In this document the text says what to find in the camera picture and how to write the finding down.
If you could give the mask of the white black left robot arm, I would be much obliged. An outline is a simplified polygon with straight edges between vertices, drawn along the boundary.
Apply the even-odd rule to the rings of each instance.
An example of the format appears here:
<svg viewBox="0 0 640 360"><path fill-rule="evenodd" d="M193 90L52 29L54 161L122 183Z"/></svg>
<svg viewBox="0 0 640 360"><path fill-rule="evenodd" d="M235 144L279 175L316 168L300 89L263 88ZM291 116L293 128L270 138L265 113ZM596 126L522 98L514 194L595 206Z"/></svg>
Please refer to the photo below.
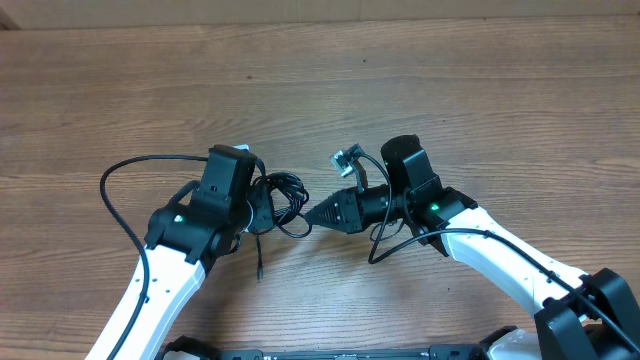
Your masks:
<svg viewBox="0 0 640 360"><path fill-rule="evenodd" d="M267 190L252 180L264 164L248 145L216 145L203 160L201 179L157 209L134 241L138 264L89 358L155 358L215 262L239 246L242 233L273 225Z"/></svg>

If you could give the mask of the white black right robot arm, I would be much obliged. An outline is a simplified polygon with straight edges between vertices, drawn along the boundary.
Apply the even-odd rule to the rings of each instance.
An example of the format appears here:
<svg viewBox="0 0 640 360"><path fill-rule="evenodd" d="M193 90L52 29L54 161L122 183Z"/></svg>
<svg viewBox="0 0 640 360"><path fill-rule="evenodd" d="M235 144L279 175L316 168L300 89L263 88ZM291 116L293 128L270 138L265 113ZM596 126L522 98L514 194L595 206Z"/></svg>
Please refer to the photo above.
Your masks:
<svg viewBox="0 0 640 360"><path fill-rule="evenodd" d="M442 185L415 135L402 135L381 148L376 166L384 184L370 187L359 146L339 151L331 161L357 184L339 190L308 211L312 226L345 234L369 226L380 244L387 224L401 220L410 239L382 254L377 264L419 243L463 263L518 303L535 322L528 333L507 327L469 351L471 359L636 359L639 305L628 283L604 268L589 274L542 253L499 225L464 193Z"/></svg>

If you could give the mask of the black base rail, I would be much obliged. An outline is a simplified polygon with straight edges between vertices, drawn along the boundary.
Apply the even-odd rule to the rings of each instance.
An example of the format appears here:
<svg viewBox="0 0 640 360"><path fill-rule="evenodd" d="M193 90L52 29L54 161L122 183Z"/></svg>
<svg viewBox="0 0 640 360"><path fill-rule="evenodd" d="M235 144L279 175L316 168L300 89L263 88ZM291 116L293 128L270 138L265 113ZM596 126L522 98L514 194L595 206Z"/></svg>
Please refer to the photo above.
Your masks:
<svg viewBox="0 0 640 360"><path fill-rule="evenodd" d="M426 348L264 352L257 349L222 351L197 339L180 336L157 355L157 360L430 360L487 359L489 346L516 330L505 326L476 344L435 344Z"/></svg>

